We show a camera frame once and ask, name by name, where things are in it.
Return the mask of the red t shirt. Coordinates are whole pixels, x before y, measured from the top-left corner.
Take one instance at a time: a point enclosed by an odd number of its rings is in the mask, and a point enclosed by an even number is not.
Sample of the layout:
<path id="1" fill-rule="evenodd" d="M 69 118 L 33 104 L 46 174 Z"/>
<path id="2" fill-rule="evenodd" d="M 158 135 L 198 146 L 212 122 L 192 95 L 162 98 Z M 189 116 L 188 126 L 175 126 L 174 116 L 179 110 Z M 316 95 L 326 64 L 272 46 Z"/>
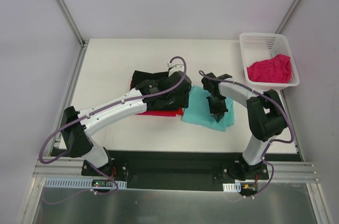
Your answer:
<path id="1" fill-rule="evenodd" d="M 169 80 L 168 78 L 162 78 L 160 80 L 145 80 L 145 81 L 156 83 L 158 88 L 156 92 L 162 92 L 175 85 L 175 83 L 170 83 L 168 80 Z M 177 115 L 183 115 L 183 108 L 178 110 L 164 110 L 164 107 L 170 102 L 169 96 L 178 90 L 180 90 L 179 86 L 176 89 L 172 90 L 171 92 L 154 97 L 154 99 L 148 103 L 147 110 L 143 113 L 140 113 L 139 115 L 152 115 L 160 117 L 175 117 Z"/>

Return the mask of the black t shirt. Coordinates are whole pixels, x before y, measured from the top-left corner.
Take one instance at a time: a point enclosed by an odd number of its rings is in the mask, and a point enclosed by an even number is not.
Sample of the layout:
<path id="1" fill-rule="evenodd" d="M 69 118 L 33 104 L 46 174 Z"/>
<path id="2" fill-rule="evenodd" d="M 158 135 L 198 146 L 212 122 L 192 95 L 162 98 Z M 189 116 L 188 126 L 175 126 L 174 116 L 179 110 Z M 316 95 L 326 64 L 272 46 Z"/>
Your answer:
<path id="1" fill-rule="evenodd" d="M 138 84 L 142 83 L 145 80 L 160 80 L 166 77 L 168 77 L 167 71 L 158 73 L 148 73 L 144 71 L 135 70 L 132 75 L 130 89 L 135 88 Z"/>

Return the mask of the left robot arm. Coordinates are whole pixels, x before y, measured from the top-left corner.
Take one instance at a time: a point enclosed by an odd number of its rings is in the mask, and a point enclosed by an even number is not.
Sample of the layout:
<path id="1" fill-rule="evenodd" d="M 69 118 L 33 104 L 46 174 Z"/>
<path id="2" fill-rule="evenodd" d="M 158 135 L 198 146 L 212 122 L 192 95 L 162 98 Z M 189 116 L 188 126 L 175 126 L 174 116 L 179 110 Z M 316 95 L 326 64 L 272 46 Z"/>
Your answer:
<path id="1" fill-rule="evenodd" d="M 92 139 L 101 129 L 146 111 L 186 108 L 192 82 L 187 75 L 176 71 L 166 77 L 132 80 L 134 87 L 122 97 L 97 107 L 64 110 L 61 131 L 69 157 L 81 157 L 101 176 L 113 168 L 108 151 Z"/>

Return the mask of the teal t shirt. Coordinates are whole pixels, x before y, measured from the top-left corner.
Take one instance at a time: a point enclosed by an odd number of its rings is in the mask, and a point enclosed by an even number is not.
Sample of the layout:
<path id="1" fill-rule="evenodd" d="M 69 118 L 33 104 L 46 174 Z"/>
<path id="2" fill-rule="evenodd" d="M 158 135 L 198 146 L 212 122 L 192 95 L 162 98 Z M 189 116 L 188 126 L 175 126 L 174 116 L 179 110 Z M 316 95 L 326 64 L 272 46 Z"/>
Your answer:
<path id="1" fill-rule="evenodd" d="M 228 112 L 217 122 L 210 114 L 208 100 L 210 94 L 201 87 L 193 86 L 189 94 L 189 107 L 184 109 L 182 121 L 206 127 L 208 129 L 225 132 L 235 124 L 234 105 L 230 98 L 225 99 Z"/>

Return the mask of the white plastic basket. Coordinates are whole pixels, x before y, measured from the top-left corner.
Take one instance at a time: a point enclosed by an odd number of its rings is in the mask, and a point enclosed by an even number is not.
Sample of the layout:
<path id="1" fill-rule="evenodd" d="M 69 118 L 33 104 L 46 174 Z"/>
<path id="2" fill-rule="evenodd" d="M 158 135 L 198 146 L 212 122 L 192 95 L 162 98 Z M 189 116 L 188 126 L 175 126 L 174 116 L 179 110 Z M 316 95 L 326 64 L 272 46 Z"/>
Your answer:
<path id="1" fill-rule="evenodd" d="M 279 91 L 299 85 L 296 64 L 285 36 L 242 33 L 239 43 L 245 78 L 252 88 Z"/>

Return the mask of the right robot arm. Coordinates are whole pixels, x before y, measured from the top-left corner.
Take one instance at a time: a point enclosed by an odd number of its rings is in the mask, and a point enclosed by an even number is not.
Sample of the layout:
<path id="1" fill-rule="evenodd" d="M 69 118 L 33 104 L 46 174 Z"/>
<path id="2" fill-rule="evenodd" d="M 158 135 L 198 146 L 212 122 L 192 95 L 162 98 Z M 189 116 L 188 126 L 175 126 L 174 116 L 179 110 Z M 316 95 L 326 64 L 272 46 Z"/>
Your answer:
<path id="1" fill-rule="evenodd" d="M 202 76 L 203 89 L 210 93 L 207 97 L 209 112 L 219 122 L 228 112 L 226 99 L 230 98 L 247 109 L 248 125 L 252 133 L 246 149 L 241 157 L 230 168 L 228 175 L 244 181 L 253 177 L 264 164 L 264 156 L 290 122 L 275 90 L 258 92 L 242 83 L 231 80 L 231 76 L 223 74 L 219 77 L 213 73 Z"/>

